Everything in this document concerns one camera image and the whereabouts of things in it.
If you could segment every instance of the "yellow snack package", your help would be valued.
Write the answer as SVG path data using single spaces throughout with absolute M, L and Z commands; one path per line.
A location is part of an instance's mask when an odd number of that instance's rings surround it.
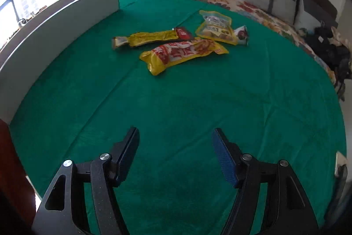
M 117 36 L 112 39 L 112 49 L 116 49 L 124 44 L 129 44 L 131 47 L 141 46 L 143 44 L 170 40 L 192 40 L 193 35 L 184 27 L 176 27 L 173 30 L 159 32 L 138 32 L 131 34 L 129 37 Z
M 200 10 L 204 22 L 196 30 L 200 37 L 225 42 L 232 45 L 238 44 L 238 38 L 231 28 L 232 19 L 217 11 Z
M 139 58 L 147 63 L 149 71 L 156 76 L 168 67 L 193 58 L 207 56 L 212 52 L 228 54 L 227 49 L 219 43 L 196 37 L 190 41 L 160 45 L 151 51 L 143 52 Z

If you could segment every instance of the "pillow strap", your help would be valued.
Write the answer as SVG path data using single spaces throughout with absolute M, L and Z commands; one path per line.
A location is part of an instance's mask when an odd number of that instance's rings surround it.
M 268 13 L 272 13 L 272 7 L 274 6 L 274 0 L 269 0 Z

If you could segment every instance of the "green tablecloth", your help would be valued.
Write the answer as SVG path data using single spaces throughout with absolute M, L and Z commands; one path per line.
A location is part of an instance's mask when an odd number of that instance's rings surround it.
M 331 198 L 343 118 L 328 75 L 304 51 L 239 14 L 194 0 L 120 0 L 121 10 L 74 41 L 28 92 L 10 129 L 38 192 L 65 159 L 90 161 L 140 130 L 127 180 L 116 189 L 131 235 L 219 234 L 236 190 L 221 173 L 211 131 L 259 160 L 287 159 L 318 221 Z M 152 76 L 138 59 L 155 45 L 111 49 L 111 38 L 186 26 L 216 10 L 247 25 L 248 47 L 211 54 Z M 96 231 L 91 198 L 88 216 Z M 264 194 L 260 196 L 263 211 Z M 260 212 L 252 232 L 260 228 Z

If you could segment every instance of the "green surface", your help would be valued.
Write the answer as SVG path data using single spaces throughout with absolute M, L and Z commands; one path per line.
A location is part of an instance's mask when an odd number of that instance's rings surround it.
M 211 145 L 223 129 L 242 151 L 287 159 L 318 221 L 331 198 L 335 152 L 346 153 L 343 118 L 326 72 L 279 34 L 194 0 L 120 0 L 121 10 L 74 41 L 43 72 L 11 122 L 18 155 L 43 196 L 65 159 L 90 161 L 130 126 L 140 146 L 116 189 L 131 235 L 220 234 L 236 190 Z M 138 59 L 155 45 L 111 49 L 111 38 L 201 24 L 216 10 L 247 25 L 248 47 L 197 58 L 152 76 Z M 88 215 L 94 226 L 91 199 Z M 260 196 L 263 210 L 264 196 Z M 252 233 L 260 228 L 256 216 Z

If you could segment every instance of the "floral bedsheet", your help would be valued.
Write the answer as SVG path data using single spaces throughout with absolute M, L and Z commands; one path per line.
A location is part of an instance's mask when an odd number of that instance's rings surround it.
M 335 84 L 336 78 L 335 73 L 321 60 L 313 50 L 305 43 L 305 41 L 296 32 L 293 26 L 285 23 L 284 21 L 267 14 L 261 9 L 251 5 L 250 3 L 243 0 L 200 0 L 207 3 L 220 6 L 230 11 L 237 12 L 243 16 L 246 16 L 262 25 L 270 28 L 277 32 L 282 37 L 290 40 L 294 45 L 302 48 L 309 56 L 311 56 L 329 75 L 332 83 Z

